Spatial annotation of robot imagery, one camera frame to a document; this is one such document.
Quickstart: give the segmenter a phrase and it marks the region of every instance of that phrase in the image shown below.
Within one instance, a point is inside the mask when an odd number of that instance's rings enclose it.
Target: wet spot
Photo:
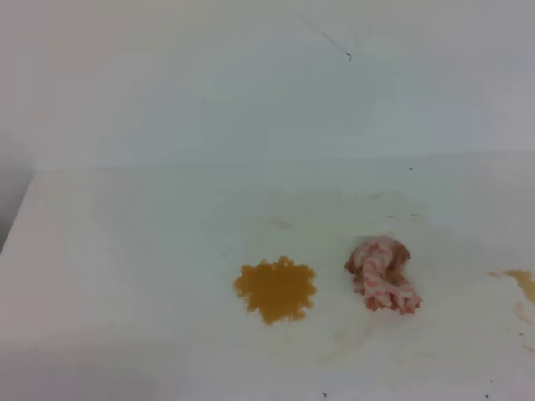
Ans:
[[[241,276],[234,282],[237,295],[247,304],[247,311],[258,310],[270,325],[278,320],[302,320],[304,308],[311,308],[308,299],[316,293],[312,280],[314,270],[296,265],[281,256],[275,263],[261,261],[257,266],[242,266]]]

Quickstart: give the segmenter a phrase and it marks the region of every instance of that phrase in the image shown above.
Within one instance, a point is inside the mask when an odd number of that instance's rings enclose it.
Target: stain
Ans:
[[[506,270],[502,273],[490,272],[491,277],[509,276],[517,280],[517,284],[524,293],[526,299],[535,305],[535,281],[532,279],[532,273],[529,270]]]
[[[289,230],[292,228],[291,223],[288,223],[287,221],[281,219],[271,219],[269,222],[274,226],[280,228],[281,230]]]
[[[363,335],[359,337],[349,336],[341,332],[334,335],[334,342],[337,344],[335,350],[318,357],[320,363],[331,363],[336,359],[342,358],[344,355],[349,355],[352,351],[362,347],[372,336],[374,329],[368,326]]]
[[[522,346],[523,346],[524,348],[526,348],[530,353],[535,353],[535,348],[530,347],[530,346],[527,345],[526,343],[522,344]]]
[[[535,326],[535,322],[525,315],[526,311],[523,303],[516,302],[512,310],[515,312],[515,315],[517,315],[520,320],[527,324]]]
[[[243,265],[234,282],[237,295],[247,304],[247,311],[258,310],[263,321],[271,325],[279,320],[302,320],[304,308],[311,308],[309,297],[316,293],[314,270],[296,265],[286,256],[277,262],[261,261],[256,266]]]

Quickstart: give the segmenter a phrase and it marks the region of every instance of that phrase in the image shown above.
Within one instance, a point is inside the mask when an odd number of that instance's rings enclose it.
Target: white surface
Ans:
[[[2,0],[0,220],[33,170],[535,150],[534,13],[528,0]]]
[[[530,399],[527,302],[487,273],[532,268],[534,160],[38,175],[0,260],[2,399]],[[365,310],[343,270],[356,236],[387,231],[413,255],[414,316]],[[318,293],[266,327],[232,282],[280,254]]]

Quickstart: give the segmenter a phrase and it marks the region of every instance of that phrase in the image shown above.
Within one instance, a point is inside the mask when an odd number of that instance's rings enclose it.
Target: striped fabric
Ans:
[[[355,292],[364,296],[372,311],[390,308],[401,314],[414,313],[421,298],[401,271],[410,253],[396,239],[373,236],[356,247],[345,268],[355,275]]]

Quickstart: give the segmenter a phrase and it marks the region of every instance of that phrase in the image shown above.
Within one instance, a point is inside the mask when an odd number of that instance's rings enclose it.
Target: brown smear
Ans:
[[[499,277],[498,273],[488,273],[489,276]],[[518,286],[524,292],[526,299],[535,305],[535,281],[532,279],[532,273],[529,270],[506,270],[504,275],[517,280]]]
[[[258,310],[266,324],[283,319],[301,320],[306,317],[303,309],[313,306],[308,298],[316,293],[311,282],[315,277],[316,273],[307,265],[296,265],[281,256],[275,263],[243,265],[234,289],[247,305],[247,311]]]

